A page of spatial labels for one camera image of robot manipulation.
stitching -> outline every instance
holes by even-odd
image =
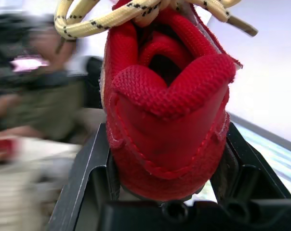
[[[132,138],[130,137],[130,135],[129,135],[129,133],[128,133],[128,130],[127,130],[126,127],[125,127],[124,121],[123,121],[123,119],[121,118],[121,116],[120,116],[120,114],[119,114],[118,102],[119,102],[119,98],[117,97],[117,98],[115,99],[116,114],[117,114],[117,116],[118,116],[118,119],[119,119],[120,122],[121,122],[121,125],[122,125],[122,127],[123,127],[123,130],[125,131],[126,136],[129,138],[130,143],[132,144],[132,146],[135,148],[135,150],[137,151],[137,153],[140,155],[140,157],[141,157],[144,161],[146,161],[146,162],[147,162],[147,163],[148,163],[152,168],[154,168],[155,170],[160,171],[161,173],[164,173],[164,174],[176,174],[176,173],[179,173],[179,172],[188,171],[189,168],[192,167],[192,165],[193,165],[195,159],[197,158],[198,154],[200,153],[200,151],[203,149],[203,147],[204,147],[205,144],[207,143],[208,138],[209,138],[210,136],[212,136],[212,134],[213,134],[213,132],[214,132],[214,130],[215,130],[216,120],[212,123],[212,126],[211,126],[209,132],[207,133],[205,139],[201,142],[201,145],[198,147],[198,149],[197,149],[195,155],[192,156],[190,163],[189,163],[187,166],[182,167],[182,168],[180,168],[180,169],[178,169],[178,170],[169,171],[169,170],[167,170],[167,169],[165,169],[165,168],[163,168],[163,167],[156,166],[155,163],[153,163],[152,161],[148,160],[148,159],[147,159],[147,158],[146,158],[146,157],[141,153],[141,151],[139,150],[139,148],[136,146],[136,144],[133,142]]]

table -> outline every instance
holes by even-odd
[[[33,182],[46,158],[75,158],[79,145],[17,138],[18,155],[0,166],[0,231],[40,231],[42,217]]]

red object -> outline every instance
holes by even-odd
[[[13,158],[16,150],[16,142],[14,139],[0,139],[0,162],[6,162]]]
[[[165,9],[154,24],[168,25],[177,37],[151,27],[137,32],[132,22],[110,30],[103,100],[121,183],[142,197],[167,201],[192,195],[215,172],[236,69],[212,34],[222,54],[179,13]],[[145,43],[138,40],[145,36]],[[152,70],[157,55],[173,64],[157,59]],[[168,86],[174,66],[181,72]]]

blurry person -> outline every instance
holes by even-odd
[[[0,136],[58,141],[73,130],[75,113],[83,104],[83,84],[65,71],[76,42],[66,41],[56,53],[59,41],[53,25],[31,36],[29,44],[48,65],[21,76],[24,85],[17,93],[0,95]]]

beige shoelace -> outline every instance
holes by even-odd
[[[232,16],[227,10],[241,0],[132,0],[108,14],[86,22],[81,21],[99,0],[81,0],[68,18],[68,9],[73,0],[61,0],[54,18],[55,28],[62,38],[72,40],[101,33],[129,20],[144,27],[155,19],[159,11],[168,6],[180,11],[184,1],[202,7],[219,21],[229,23],[251,36],[258,33],[253,26]]]

